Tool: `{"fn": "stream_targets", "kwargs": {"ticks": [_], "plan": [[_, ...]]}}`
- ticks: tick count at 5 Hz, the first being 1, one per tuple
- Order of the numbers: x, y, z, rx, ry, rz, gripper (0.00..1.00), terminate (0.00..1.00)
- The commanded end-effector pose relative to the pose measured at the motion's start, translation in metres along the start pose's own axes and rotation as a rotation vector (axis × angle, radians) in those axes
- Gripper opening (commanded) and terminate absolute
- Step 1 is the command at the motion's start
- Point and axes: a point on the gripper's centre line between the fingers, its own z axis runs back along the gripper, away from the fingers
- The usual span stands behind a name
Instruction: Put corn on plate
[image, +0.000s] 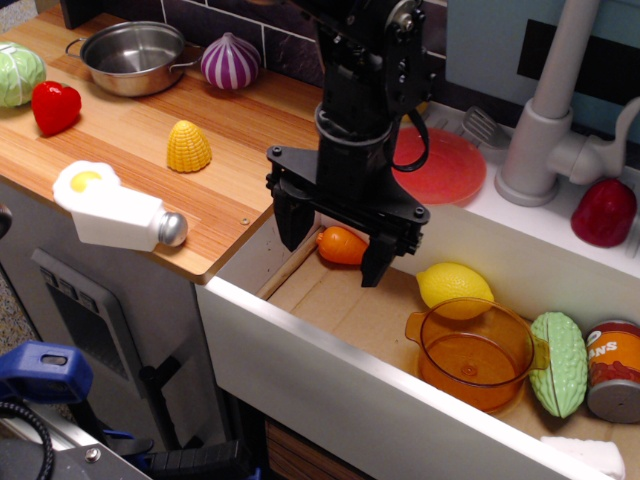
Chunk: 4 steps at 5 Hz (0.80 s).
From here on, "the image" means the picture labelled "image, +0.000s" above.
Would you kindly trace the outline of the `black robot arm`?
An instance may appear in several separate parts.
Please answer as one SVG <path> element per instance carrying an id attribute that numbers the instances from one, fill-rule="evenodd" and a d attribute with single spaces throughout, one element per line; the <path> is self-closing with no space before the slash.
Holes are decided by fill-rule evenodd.
<path id="1" fill-rule="evenodd" d="M 418 1 L 298 1 L 316 28 L 324 72 L 315 150 L 272 146 L 267 187 L 284 246 L 294 251 L 318 213 L 365 233 L 362 284 L 418 249 L 428 211 L 394 175 L 421 169 L 430 139 L 418 112 L 432 76 Z"/>

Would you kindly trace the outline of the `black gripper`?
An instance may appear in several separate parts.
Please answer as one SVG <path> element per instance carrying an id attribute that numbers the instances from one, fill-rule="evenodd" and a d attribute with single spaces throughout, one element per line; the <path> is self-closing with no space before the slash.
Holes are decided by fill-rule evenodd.
<path id="1" fill-rule="evenodd" d="M 429 212 L 396 181 L 389 167 L 350 184 L 337 173 L 328 185 L 317 179 L 320 153 L 294 147 L 267 150 L 272 170 L 267 188 L 282 244 L 295 251 L 321 213 L 370 236 L 362 263 L 362 283 L 376 287 L 396 255 L 414 254 Z"/>

